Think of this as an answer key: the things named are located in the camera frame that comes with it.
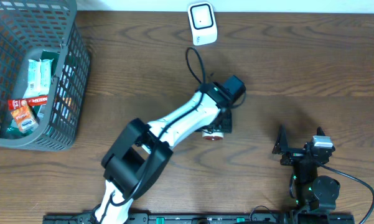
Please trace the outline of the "green-lid seasoning jar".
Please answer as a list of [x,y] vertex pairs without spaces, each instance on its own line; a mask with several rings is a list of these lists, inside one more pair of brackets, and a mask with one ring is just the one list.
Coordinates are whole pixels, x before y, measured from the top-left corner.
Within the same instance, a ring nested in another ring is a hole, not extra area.
[[205,140],[208,140],[208,141],[219,141],[219,140],[222,140],[224,138],[224,134],[222,132],[207,132],[207,131],[203,131],[202,132],[202,137],[205,139]]

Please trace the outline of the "mint green wipes pack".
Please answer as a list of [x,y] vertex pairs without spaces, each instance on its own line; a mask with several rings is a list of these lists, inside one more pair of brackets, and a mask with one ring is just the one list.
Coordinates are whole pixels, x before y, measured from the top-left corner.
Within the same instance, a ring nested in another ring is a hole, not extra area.
[[23,98],[32,98],[49,94],[53,61],[53,59],[29,59],[27,88]]

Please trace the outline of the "orange tissue pack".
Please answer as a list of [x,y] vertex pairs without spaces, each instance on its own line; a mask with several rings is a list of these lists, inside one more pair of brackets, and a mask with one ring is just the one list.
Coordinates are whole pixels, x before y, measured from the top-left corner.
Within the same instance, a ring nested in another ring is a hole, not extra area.
[[11,111],[11,115],[18,130],[23,134],[28,131],[35,131],[39,125],[32,110],[27,105]]

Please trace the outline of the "red coffee stick sachet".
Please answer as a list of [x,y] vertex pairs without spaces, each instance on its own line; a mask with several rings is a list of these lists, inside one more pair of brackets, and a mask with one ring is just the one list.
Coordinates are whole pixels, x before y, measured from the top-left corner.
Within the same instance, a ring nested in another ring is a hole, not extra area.
[[40,106],[45,105],[47,103],[48,96],[42,95],[42,96],[36,96],[32,98],[24,98],[24,99],[18,99],[18,100],[8,100],[8,110],[16,110],[21,108],[22,106]]

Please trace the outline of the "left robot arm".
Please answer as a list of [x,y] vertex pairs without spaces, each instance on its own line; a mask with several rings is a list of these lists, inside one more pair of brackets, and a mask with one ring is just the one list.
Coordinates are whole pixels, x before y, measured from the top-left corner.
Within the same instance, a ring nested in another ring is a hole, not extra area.
[[126,223],[131,204],[153,186],[176,145],[195,132],[217,141],[232,131],[231,110],[245,93],[245,84],[233,75],[223,84],[201,84],[186,104],[163,118],[130,121],[102,158],[106,189],[92,223]]

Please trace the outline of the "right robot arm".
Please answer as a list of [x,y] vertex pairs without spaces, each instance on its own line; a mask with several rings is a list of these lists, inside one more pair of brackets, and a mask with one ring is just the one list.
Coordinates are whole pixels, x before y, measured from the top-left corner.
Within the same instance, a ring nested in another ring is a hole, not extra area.
[[280,154],[280,164],[291,166],[289,194],[296,199],[297,207],[283,215],[283,223],[330,223],[331,211],[336,208],[340,183],[317,168],[329,162],[335,151],[330,137],[318,127],[316,135],[302,148],[290,147],[286,129],[279,127],[273,154]]

